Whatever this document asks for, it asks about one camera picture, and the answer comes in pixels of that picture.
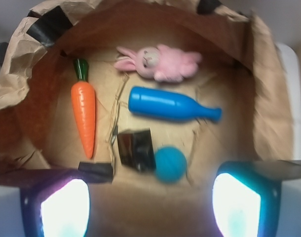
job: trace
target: glowing light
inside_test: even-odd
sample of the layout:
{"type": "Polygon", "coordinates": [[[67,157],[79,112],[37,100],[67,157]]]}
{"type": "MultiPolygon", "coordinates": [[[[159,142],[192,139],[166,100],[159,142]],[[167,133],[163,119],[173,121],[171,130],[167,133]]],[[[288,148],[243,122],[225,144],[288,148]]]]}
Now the glowing light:
{"type": "Polygon", "coordinates": [[[228,173],[216,177],[213,211],[224,237],[256,237],[261,196],[228,173]]]}
{"type": "Polygon", "coordinates": [[[89,190],[80,179],[73,179],[41,204],[45,237],[80,237],[87,230],[89,190]]]}

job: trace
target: brown paper bag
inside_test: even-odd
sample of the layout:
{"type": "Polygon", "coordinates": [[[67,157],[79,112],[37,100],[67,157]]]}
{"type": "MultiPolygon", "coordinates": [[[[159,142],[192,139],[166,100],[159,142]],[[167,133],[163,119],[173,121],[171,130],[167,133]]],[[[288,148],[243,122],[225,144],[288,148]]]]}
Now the brown paper bag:
{"type": "Polygon", "coordinates": [[[72,59],[89,62],[98,113],[94,158],[87,162],[114,167],[111,185],[91,186],[89,236],[217,236],[211,193],[219,165],[292,158],[290,105],[270,30],[258,16],[248,19],[224,6],[217,14],[197,15],[197,3],[49,0],[32,11],[44,15],[59,4],[74,26],[50,49],[26,34],[33,17],[24,18],[11,38],[0,73],[0,151],[12,156],[38,150],[43,162],[74,168],[87,161],[70,89],[76,82],[72,59]],[[202,53],[197,75],[163,85],[113,67],[116,46],[138,50],[158,43],[202,53]],[[224,116],[217,124],[133,116],[127,100],[135,85],[186,94],[221,107],[224,116]],[[117,143],[111,143],[115,126],[119,132],[150,128],[154,150],[179,148],[188,161],[186,177],[164,185],[122,166],[117,143]]]}

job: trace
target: plush rabbit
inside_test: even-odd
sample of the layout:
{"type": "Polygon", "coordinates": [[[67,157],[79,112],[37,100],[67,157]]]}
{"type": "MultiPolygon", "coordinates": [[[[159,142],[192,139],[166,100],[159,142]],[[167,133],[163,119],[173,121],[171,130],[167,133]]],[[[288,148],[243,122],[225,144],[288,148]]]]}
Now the plush rabbit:
{"type": "Polygon", "coordinates": [[[155,47],[142,48],[137,53],[133,50],[117,47],[125,55],[120,57],[114,67],[119,71],[137,73],[147,79],[156,81],[182,82],[190,78],[198,70],[202,56],[197,52],[183,52],[178,48],[170,48],[159,44],[155,47]]]}

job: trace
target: teal ball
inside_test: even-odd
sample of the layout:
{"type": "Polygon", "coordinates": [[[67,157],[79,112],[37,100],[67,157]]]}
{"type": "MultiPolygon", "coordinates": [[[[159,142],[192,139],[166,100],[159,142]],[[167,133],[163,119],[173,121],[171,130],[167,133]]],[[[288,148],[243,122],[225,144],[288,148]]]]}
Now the teal ball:
{"type": "Polygon", "coordinates": [[[184,154],[175,147],[162,147],[155,154],[158,180],[164,183],[179,181],[187,171],[187,160],[184,154]]]}

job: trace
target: green carrot top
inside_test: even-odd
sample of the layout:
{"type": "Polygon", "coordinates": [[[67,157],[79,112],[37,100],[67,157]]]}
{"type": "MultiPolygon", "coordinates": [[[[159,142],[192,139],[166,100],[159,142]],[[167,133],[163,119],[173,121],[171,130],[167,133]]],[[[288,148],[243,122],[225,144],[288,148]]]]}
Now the green carrot top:
{"type": "Polygon", "coordinates": [[[85,59],[77,58],[74,60],[74,68],[78,81],[87,81],[88,77],[88,62],[85,59]]]}

